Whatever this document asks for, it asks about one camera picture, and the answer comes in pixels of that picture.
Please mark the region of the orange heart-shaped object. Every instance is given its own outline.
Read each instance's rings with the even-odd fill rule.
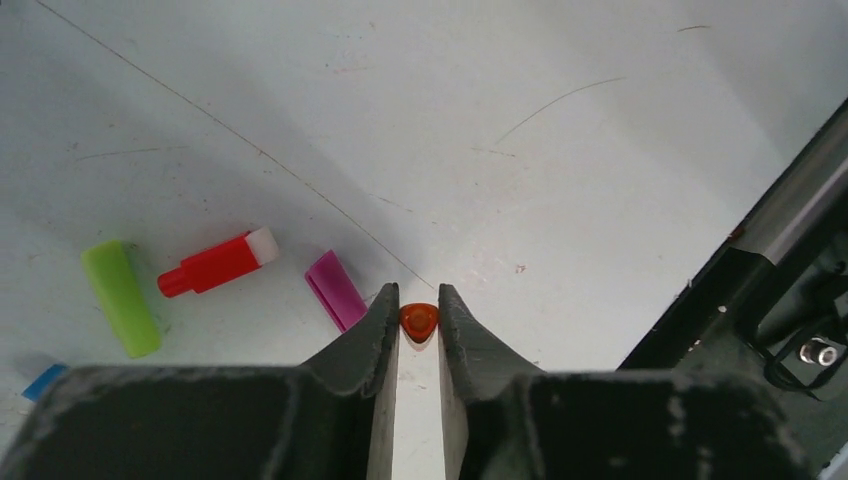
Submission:
[[[439,324],[439,309],[429,303],[410,303],[400,309],[400,325],[415,343],[424,343]]]

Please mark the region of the metal bolt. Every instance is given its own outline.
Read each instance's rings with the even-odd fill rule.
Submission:
[[[798,357],[804,363],[829,367],[836,363],[839,351],[821,338],[815,337],[801,346]]]

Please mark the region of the white table surface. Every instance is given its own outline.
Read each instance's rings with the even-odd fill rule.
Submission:
[[[51,359],[308,358],[327,249],[363,296],[453,283],[541,367],[615,368],[848,95],[848,2],[737,3],[4,0],[0,450]],[[262,225],[277,262],[156,293]],[[116,238],[164,332],[132,362],[79,263]],[[402,347],[395,478],[441,478],[435,343]]]

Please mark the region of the magenta plastic piece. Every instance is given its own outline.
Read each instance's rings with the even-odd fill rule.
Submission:
[[[342,333],[356,325],[368,311],[332,250],[318,259],[304,278]]]

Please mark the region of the green block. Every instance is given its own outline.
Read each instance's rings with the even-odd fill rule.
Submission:
[[[121,242],[113,240],[86,250],[82,266],[127,355],[137,358],[158,350],[162,344],[159,331]]]

